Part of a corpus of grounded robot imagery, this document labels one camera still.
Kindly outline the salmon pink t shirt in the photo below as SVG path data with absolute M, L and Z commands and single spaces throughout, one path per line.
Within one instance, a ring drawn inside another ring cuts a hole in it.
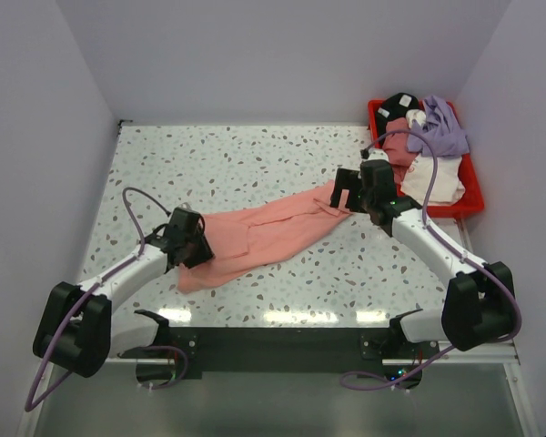
M 214 258 L 193 269 L 178 268 L 178 291 L 214 289 L 251 270 L 276 264 L 325 238 L 347 217 L 329 211 L 334 189 L 323 186 L 257 208 L 205 216 L 207 241 Z

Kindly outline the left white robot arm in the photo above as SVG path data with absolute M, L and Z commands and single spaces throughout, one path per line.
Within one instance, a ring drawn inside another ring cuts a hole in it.
M 177 266 L 196 267 L 214 258 L 203 216 L 175 208 L 143 244 L 99 276 L 51 290 L 33 342 L 35 356 L 88 378 L 112 350 L 114 311 L 148 283 Z

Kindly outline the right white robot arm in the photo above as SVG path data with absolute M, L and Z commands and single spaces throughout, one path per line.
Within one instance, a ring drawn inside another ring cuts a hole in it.
M 440 310 L 414 310 L 389 324 L 389 351 L 409 357 L 420 342 L 447 341 L 459 351 L 515 337 L 522 324 L 511 270 L 474 256 L 445 234 L 415 199 L 399 195 L 391 165 L 369 160 L 338 169 L 332 207 L 365 213 L 417 255 L 445 285 Z

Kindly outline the dusty rose t shirt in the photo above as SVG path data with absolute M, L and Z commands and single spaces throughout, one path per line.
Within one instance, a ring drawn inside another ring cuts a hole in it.
M 386 132 L 389 135 L 384 138 L 382 145 L 382 150 L 386 153 L 389 163 L 392 165 L 394 180 L 397 185 L 401 184 L 407 170 L 417 156 L 417 153 L 407 150 L 408 128 L 408 122 L 404 117 L 388 122 Z

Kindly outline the white t shirt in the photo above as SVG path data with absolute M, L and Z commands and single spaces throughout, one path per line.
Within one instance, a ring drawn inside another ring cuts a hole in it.
M 435 206 L 450 206 L 462 198 L 465 187 L 458 176 L 462 156 L 439 158 L 431 144 L 413 135 L 409 136 L 407 150 L 417 156 L 401 182 L 403 193 Z

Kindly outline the black t shirt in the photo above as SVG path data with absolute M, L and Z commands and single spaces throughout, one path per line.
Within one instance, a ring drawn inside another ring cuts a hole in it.
M 390 121 L 405 117 L 409 110 L 419 108 L 419 100 L 404 92 L 385 99 L 374 111 L 378 136 L 386 132 L 386 126 Z

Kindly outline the lavender t shirt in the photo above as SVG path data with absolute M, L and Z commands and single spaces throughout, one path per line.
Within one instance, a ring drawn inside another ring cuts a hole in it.
M 470 152 L 466 132 L 450 104 L 431 95 L 422 101 L 422 110 L 409 110 L 406 119 L 412 132 L 425 137 L 439 158 L 456 158 Z

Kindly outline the red plastic bin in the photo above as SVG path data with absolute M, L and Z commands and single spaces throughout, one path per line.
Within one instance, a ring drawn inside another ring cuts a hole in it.
M 372 140 L 379 137 L 376 113 L 383 103 L 383 99 L 372 99 L 368 102 L 369 124 L 368 129 Z M 450 206 L 428 206 L 428 214 L 432 218 L 466 219 L 482 212 L 485 208 L 477 172 L 473 166 L 470 154 L 462 156 L 458 176 L 465 187 L 462 198 Z

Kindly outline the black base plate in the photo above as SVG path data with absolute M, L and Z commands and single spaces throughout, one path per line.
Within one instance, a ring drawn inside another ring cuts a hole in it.
M 365 371 L 393 381 L 439 352 L 434 340 L 411 343 L 394 328 L 172 327 L 149 311 L 158 326 L 148 346 L 117 355 L 137 359 L 141 381 L 162 383 L 206 372 L 337 373 Z

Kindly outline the aluminium frame rail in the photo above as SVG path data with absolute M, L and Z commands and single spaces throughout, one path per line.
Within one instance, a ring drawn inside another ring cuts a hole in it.
M 143 244 L 144 237 L 145 236 L 142 237 L 140 243 L 138 244 L 138 246 L 136 246 L 136 248 Z M 470 239 L 467 236 L 462 236 L 460 239 L 453 239 L 453 240 L 455 240 L 459 245 L 461 245 L 463 248 L 465 248 L 470 253 L 472 253 Z M 112 317 L 112 334 L 113 334 L 112 350 L 110 351 L 110 355 L 107 357 L 102 367 L 109 362 L 115 362 L 115 361 L 139 363 L 137 359 L 121 359 L 118 357 L 117 354 L 129 346 L 137 346 L 137 347 L 148 346 L 151 344 L 152 340 L 156 337 L 156 334 L 158 332 L 158 326 L 150 318 L 143 316 L 142 313 L 144 311 L 147 311 L 147 310 L 139 310 L 137 312 L 138 322 L 136 325 L 133 325 L 133 326 L 125 326 L 122 324 L 115 323 Z M 168 318 L 158 313 L 155 313 L 152 311 L 150 312 L 165 318 L 168 321 L 168 324 L 172 327 L 186 327 L 186 326 L 174 326 L 170 323 Z M 388 327 L 389 325 L 386 327 L 372 327 L 372 326 L 360 324 L 354 328 L 388 328 Z M 379 389 L 386 389 L 386 388 L 390 388 L 393 390 L 399 389 L 403 386 L 405 382 L 410 382 L 410 383 L 416 382 L 420 378 L 420 375 L 422 374 L 422 372 L 429 365 L 431 365 L 435 361 L 442 360 L 446 357 L 451 357 L 457 361 L 465 361 L 470 357 L 478 357 L 485 362 L 490 362 L 497 358 L 503 359 L 505 361 L 513 360 L 516 356 L 516 350 L 513 343 L 513 338 L 510 340 L 503 340 L 500 342 L 484 343 L 469 351 L 459 351 L 455 349 L 447 341 L 436 341 L 440 349 L 438 353 L 436 353 L 431 358 L 427 359 L 418 367 L 408 371 L 405 375 L 398 377 L 393 381 L 386 381 L 380 376 L 377 376 L 365 371 L 361 371 L 360 375 L 366 378 L 375 379 L 377 381 L 377 385 Z M 52 362 L 48 362 L 42 358 L 39 358 L 39 359 L 40 359 L 39 368 L 31 384 L 31 389 L 25 401 L 25 420 L 21 423 L 18 430 L 19 434 L 22 436 L 31 436 L 35 433 L 37 421 L 40 415 L 41 405 L 43 401 L 52 392 L 51 387 L 45 386 L 43 384 L 43 378 L 46 374 L 47 369 L 51 367 L 57 367 L 63 370 L 65 376 L 77 375 L 75 373 L 67 371 L 66 369 L 58 365 L 55 365 Z M 340 374 L 340 376 L 345 379 L 349 378 L 352 376 L 352 371 L 347 371 L 345 373 L 342 373 Z M 150 391 L 161 390 L 161 389 L 169 388 L 172 385 L 184 379 L 185 379 L 184 377 L 179 376 L 176 378 L 170 378 L 169 381 L 165 383 L 162 383 L 157 380 L 144 381 L 144 385 Z

